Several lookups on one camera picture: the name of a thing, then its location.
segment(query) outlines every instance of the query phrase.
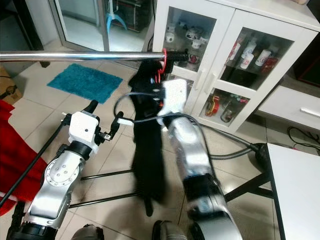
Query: cardboard box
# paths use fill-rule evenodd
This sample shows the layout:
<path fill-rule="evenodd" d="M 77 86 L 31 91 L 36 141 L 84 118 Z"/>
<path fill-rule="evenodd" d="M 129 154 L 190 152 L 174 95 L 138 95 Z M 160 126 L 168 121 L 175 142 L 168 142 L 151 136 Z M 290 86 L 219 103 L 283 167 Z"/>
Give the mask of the cardboard box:
<path fill-rule="evenodd" d="M 22 98 L 22 94 L 15 82 L 8 75 L 6 69 L 0 66 L 0 99 L 13 105 Z"/>

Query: glass cabinet door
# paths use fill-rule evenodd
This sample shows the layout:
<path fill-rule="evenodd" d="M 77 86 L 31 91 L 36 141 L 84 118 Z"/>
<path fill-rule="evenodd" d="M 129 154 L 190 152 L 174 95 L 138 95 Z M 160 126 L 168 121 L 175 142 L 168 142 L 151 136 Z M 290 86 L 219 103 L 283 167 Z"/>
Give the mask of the glass cabinet door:
<path fill-rule="evenodd" d="M 257 90 L 292 43 L 292 40 L 243 27 L 219 78 Z"/>
<path fill-rule="evenodd" d="M 188 49 L 188 61 L 175 64 L 197 72 L 206 51 L 216 19 L 170 6 L 163 47 L 169 51 Z"/>
<path fill-rule="evenodd" d="M 207 98 L 200 117 L 228 127 L 250 99 L 220 89 L 215 89 Z"/>

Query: blue object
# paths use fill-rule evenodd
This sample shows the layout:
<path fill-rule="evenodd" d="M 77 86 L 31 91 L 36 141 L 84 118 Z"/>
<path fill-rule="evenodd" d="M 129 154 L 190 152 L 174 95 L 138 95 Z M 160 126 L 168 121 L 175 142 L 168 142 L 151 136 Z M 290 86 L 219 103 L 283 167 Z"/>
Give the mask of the blue object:
<path fill-rule="evenodd" d="M 113 14 L 112 15 L 112 14 L 109 13 L 108 16 L 107 16 L 107 19 L 106 19 L 106 30 L 108 32 L 108 35 L 109 35 L 109 32 L 110 32 L 110 25 L 111 25 L 111 21 L 112 20 L 118 20 L 123 25 L 124 29 L 128 30 L 125 21 L 121 17 L 119 17 L 119 15 L 117 15 L 117 14 Z"/>
<path fill-rule="evenodd" d="M 122 80 L 120 77 L 73 63 L 47 86 L 103 104 Z"/>

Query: white drawer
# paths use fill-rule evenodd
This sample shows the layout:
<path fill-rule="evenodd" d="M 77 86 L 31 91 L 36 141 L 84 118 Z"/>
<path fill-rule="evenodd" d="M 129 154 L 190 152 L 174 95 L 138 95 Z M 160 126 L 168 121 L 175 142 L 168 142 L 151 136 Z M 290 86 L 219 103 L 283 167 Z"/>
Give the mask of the white drawer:
<path fill-rule="evenodd" d="M 279 86 L 259 110 L 320 130 L 320 98 Z"/>

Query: flexible hose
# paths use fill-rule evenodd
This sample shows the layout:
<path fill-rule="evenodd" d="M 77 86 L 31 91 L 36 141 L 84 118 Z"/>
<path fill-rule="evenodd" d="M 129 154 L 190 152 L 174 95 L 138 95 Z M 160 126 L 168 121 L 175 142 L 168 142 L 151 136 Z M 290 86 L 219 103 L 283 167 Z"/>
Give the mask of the flexible hose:
<path fill-rule="evenodd" d="M 200 124 L 202 127 L 205 127 L 205 128 L 207 128 L 207 129 L 210 129 L 210 130 L 212 130 L 212 131 L 214 131 L 214 132 L 216 132 L 216 133 L 218 133 L 218 134 L 220 134 L 220 135 L 222 135 L 222 136 L 225 136 L 225 137 L 227 137 L 228 139 L 231 139 L 231 140 L 233 140 L 233 141 L 236 141 L 236 142 L 238 142 L 238 143 L 241 143 L 241 144 L 243 144 L 243 145 L 245 145 L 247 148 L 249 148 L 249 149 L 251 149 L 251 150 L 253 150 L 253 151 L 255 151 L 255 152 L 257 152 L 258 150 L 259 150 L 259 148 L 257 147 L 257 146 L 255 146 L 254 144 L 252 144 L 251 142 L 248 142 L 248 141 L 246 141 L 246 140 L 244 140 L 244 139 L 242 139 L 242 138 L 240 138 L 240 137 L 238 137 L 238 136 L 235 136 L 235 135 L 233 135 L 233 134 L 231 134 L 231 133 L 227 133 L 227 132 L 225 132 L 225 131 L 221 131 L 221 130 L 218 130 L 218 129 L 215 129 L 215 128 L 213 128 L 213 127 L 210 127 L 210 126 L 206 126 L 206 125 L 203 125 L 203 124 Z"/>
<path fill-rule="evenodd" d="M 46 141 L 46 143 L 43 145 L 41 150 L 38 152 L 38 154 L 35 156 L 35 158 L 32 160 L 32 162 L 29 164 L 29 166 L 25 169 L 25 171 L 21 174 L 21 176 L 18 178 L 18 180 L 12 185 L 12 187 L 9 189 L 9 191 L 4 195 L 2 200 L 0 201 L 0 208 L 3 206 L 3 204 L 6 202 L 6 200 L 10 197 L 10 195 L 13 193 L 13 191 L 17 188 L 17 186 L 20 184 L 20 182 L 24 179 L 24 177 L 28 174 L 28 172 L 32 169 L 32 167 L 36 164 L 38 159 L 41 157 L 41 155 L 45 152 L 45 150 L 49 147 L 49 145 L 52 143 L 52 141 L 56 138 L 58 133 L 60 132 L 61 128 L 64 126 L 64 123 L 62 122 L 60 126 L 55 130 L 53 135 Z"/>
<path fill-rule="evenodd" d="M 240 151 L 236 151 L 230 154 L 226 154 L 226 155 L 210 155 L 210 159 L 211 160 L 228 160 L 228 159 L 235 159 L 238 158 L 242 155 L 246 155 L 247 153 L 250 153 L 252 151 L 251 148 L 245 148 L 242 149 Z"/>

